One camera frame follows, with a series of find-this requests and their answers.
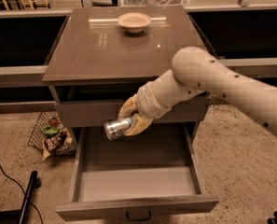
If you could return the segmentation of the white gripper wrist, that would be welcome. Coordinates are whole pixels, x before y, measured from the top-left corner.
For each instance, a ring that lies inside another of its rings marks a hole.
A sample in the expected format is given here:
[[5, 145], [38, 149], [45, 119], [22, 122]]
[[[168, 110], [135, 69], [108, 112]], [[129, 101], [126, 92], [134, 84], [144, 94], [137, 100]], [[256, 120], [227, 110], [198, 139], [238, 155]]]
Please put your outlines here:
[[133, 116], [131, 127], [124, 132], [125, 136], [134, 136], [141, 133], [150, 126], [153, 119], [160, 119], [171, 109], [158, 101], [152, 90], [152, 83], [147, 82], [123, 104], [118, 112], [118, 118], [125, 119], [136, 110], [140, 114]]

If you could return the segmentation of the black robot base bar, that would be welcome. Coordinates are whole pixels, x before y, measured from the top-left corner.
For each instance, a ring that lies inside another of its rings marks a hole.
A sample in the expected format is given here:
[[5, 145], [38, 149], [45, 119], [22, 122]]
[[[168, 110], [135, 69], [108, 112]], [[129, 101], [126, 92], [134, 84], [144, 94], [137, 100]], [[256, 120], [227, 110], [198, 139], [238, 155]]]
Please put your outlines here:
[[37, 210], [35, 205], [32, 203], [33, 194], [34, 194], [35, 190], [40, 187], [40, 180], [37, 177], [37, 175], [38, 175], [37, 171], [32, 171], [30, 174], [30, 178], [28, 181], [26, 191], [24, 191], [23, 201], [22, 201], [22, 205], [21, 205], [21, 213], [20, 213], [20, 217], [19, 217], [19, 224], [26, 224], [28, 213], [29, 213], [29, 208], [31, 206], [35, 210]]

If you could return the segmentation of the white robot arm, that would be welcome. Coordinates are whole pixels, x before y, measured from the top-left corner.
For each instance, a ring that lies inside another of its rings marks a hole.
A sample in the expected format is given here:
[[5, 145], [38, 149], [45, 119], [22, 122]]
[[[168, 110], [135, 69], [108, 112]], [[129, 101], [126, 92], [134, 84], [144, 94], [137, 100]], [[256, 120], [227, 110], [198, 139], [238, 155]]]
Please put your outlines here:
[[141, 133], [174, 105], [204, 91], [219, 96], [277, 137], [277, 87], [238, 74], [197, 47], [178, 50], [168, 71], [124, 103], [118, 116], [133, 117], [124, 134]]

